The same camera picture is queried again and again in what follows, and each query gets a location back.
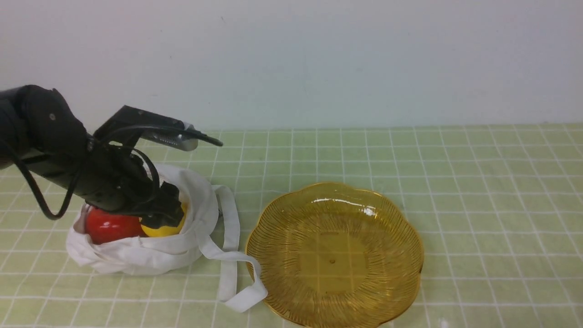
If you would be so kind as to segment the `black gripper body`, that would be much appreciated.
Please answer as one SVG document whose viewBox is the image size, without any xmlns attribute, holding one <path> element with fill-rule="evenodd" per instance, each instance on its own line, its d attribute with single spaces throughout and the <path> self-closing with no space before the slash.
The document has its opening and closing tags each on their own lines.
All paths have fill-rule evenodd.
<svg viewBox="0 0 583 328">
<path fill-rule="evenodd" d="M 140 150 L 94 147 L 73 177 L 73 193 L 87 204 L 114 214 L 136 214 L 156 197 L 159 174 Z"/>
</svg>

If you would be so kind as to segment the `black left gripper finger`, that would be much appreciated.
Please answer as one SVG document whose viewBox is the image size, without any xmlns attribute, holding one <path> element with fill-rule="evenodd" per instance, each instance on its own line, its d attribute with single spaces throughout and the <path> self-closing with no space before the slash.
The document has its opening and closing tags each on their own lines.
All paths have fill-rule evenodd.
<svg viewBox="0 0 583 328">
<path fill-rule="evenodd" d="M 179 189 L 166 181 L 160 186 L 158 193 L 153 200 L 153 213 L 168 213 L 179 210 L 179 223 L 183 218 L 181 201 L 179 200 Z"/>
</svg>

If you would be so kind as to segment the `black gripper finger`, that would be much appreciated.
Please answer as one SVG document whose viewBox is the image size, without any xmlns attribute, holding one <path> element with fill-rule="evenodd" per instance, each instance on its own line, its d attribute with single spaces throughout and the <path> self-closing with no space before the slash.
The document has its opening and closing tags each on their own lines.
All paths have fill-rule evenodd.
<svg viewBox="0 0 583 328">
<path fill-rule="evenodd" d="M 179 210 L 162 213 L 154 212 L 142 216 L 142 225 L 150 229 L 179 226 Z"/>
</svg>

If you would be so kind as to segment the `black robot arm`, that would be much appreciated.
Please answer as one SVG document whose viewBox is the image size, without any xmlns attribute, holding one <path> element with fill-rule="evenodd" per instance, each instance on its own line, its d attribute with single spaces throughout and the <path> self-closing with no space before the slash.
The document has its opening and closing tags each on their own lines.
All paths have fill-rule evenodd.
<svg viewBox="0 0 583 328">
<path fill-rule="evenodd" d="M 1 92 L 1 168 L 18 168 L 51 220 L 78 196 L 106 213 L 140 217 L 150 228 L 177 226 L 185 214 L 179 189 L 135 149 L 144 131 L 107 125 L 93 136 L 56 89 Z"/>
</svg>

